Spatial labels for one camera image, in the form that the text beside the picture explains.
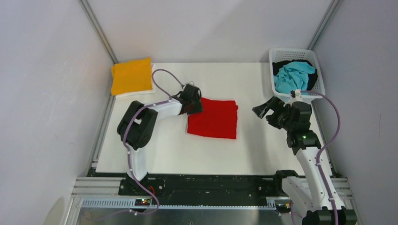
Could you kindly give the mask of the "red t-shirt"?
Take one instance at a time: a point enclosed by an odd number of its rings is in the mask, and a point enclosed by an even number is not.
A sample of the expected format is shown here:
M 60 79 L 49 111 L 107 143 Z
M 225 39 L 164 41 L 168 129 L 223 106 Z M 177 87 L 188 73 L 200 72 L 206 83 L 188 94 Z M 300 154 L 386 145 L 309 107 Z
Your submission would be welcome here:
M 238 105 L 234 100 L 201 98 L 203 111 L 188 116 L 187 133 L 210 138 L 237 138 Z

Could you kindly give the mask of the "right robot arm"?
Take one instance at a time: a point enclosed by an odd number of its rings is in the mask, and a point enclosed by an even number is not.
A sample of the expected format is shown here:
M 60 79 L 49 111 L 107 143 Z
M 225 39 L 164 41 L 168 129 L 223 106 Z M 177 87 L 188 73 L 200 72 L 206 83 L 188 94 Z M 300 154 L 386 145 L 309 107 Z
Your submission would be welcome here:
M 280 196 L 288 195 L 297 206 L 303 225 L 355 225 L 356 212 L 347 209 L 328 176 L 321 159 L 321 142 L 310 129 L 312 107 L 303 101 L 286 104 L 272 97 L 252 111 L 269 125 L 287 132 L 286 142 L 299 161 L 308 187 L 294 171 L 277 171 L 281 178 L 273 182 L 273 191 Z

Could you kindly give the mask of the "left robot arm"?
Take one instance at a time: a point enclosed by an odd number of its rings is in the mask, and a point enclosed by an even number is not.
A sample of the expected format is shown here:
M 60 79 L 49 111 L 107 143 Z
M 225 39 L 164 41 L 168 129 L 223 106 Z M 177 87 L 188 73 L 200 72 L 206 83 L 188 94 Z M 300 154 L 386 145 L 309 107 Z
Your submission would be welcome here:
M 127 149 L 127 174 L 133 179 L 130 189 L 137 195 L 143 195 L 148 182 L 143 179 L 148 174 L 143 148 L 150 142 L 156 122 L 183 114 L 193 115 L 203 111 L 201 90 L 193 84 L 186 84 L 183 90 L 165 101 L 143 104 L 131 102 L 122 117 L 117 133 Z

